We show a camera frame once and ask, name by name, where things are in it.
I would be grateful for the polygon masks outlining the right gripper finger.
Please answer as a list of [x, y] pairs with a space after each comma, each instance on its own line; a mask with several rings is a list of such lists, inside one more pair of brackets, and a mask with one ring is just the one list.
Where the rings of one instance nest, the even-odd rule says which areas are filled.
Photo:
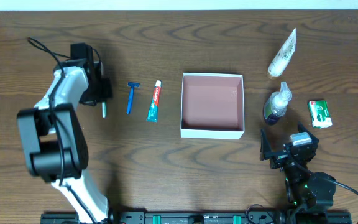
[[264, 161], [271, 158], [272, 148], [263, 129], [260, 130], [260, 136], [261, 136], [260, 160]]
[[307, 133], [309, 135], [309, 137], [313, 136], [313, 134], [311, 134], [300, 121], [298, 122], [298, 132], [299, 133]]

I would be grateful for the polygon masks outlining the green toothbrush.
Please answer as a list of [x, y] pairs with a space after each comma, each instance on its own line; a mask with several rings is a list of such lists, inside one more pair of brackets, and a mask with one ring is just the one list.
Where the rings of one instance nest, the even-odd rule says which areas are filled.
[[102, 117], [105, 119], [107, 115], [107, 106], [106, 102], [102, 102]]

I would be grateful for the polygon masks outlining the blue disposable razor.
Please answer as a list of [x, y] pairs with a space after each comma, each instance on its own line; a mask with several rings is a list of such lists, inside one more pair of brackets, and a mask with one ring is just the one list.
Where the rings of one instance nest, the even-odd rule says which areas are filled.
[[134, 92], [135, 92], [136, 88], [140, 87], [140, 84], [136, 83], [136, 82], [128, 82], [127, 85], [131, 89], [130, 89], [130, 92], [129, 92], [129, 98], [128, 98], [128, 102], [127, 102], [126, 114], [130, 114], [131, 109], [132, 109], [133, 100], [134, 100]]

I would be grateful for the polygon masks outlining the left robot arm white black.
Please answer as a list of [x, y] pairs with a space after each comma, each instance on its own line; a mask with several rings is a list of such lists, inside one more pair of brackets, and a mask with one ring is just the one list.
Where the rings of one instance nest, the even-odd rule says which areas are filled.
[[17, 125], [27, 170], [59, 190], [73, 213], [47, 212], [41, 223], [112, 223], [109, 200], [93, 181], [88, 147], [76, 115], [78, 105], [102, 105], [112, 97], [97, 50], [86, 43], [71, 44], [70, 55], [58, 61], [53, 82], [33, 108], [20, 110]]

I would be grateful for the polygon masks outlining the Colgate toothpaste tube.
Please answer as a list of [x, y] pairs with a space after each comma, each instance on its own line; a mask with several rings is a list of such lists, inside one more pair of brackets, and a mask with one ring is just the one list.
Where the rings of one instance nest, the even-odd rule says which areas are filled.
[[159, 106], [161, 88], [162, 88], [162, 81], [157, 80], [155, 82], [154, 92], [152, 95], [152, 101], [150, 103], [149, 112], [147, 115], [147, 121], [157, 122], [157, 120], [158, 120], [158, 106]]

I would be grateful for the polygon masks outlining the clear pump soap bottle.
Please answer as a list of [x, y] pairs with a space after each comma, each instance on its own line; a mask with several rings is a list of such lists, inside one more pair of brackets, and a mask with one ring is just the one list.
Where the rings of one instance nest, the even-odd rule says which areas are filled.
[[263, 116], [267, 125], [274, 125], [283, 117], [292, 99], [292, 92], [286, 82], [281, 82], [280, 91], [273, 92], [263, 108]]

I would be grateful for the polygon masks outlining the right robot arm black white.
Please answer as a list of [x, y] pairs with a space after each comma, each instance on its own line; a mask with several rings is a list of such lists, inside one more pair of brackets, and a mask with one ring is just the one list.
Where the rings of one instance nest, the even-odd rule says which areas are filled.
[[327, 223], [333, 206], [334, 180], [323, 172], [312, 172], [309, 163], [316, 155], [319, 139], [301, 123], [281, 151], [274, 151], [264, 131], [260, 132], [260, 160], [268, 160], [271, 169], [284, 171], [288, 202], [293, 206], [278, 219], [281, 223]]

